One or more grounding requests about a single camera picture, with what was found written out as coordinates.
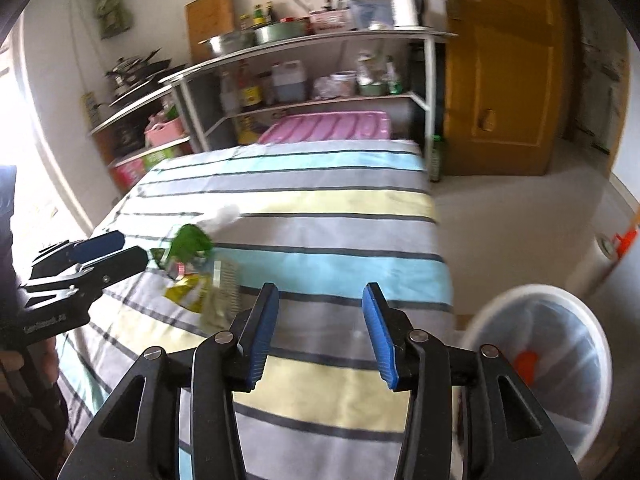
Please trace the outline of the left hand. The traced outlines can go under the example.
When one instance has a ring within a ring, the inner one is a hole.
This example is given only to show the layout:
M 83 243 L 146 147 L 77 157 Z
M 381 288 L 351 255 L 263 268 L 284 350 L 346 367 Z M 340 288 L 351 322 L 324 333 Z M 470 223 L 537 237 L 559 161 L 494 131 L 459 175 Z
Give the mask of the left hand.
M 1 351 L 1 392 L 12 396 L 8 381 L 10 373 L 19 372 L 25 365 L 31 365 L 43 385 L 52 386 L 58 381 L 60 360 L 56 339 L 49 338 L 33 344 L 25 353 L 11 350 Z

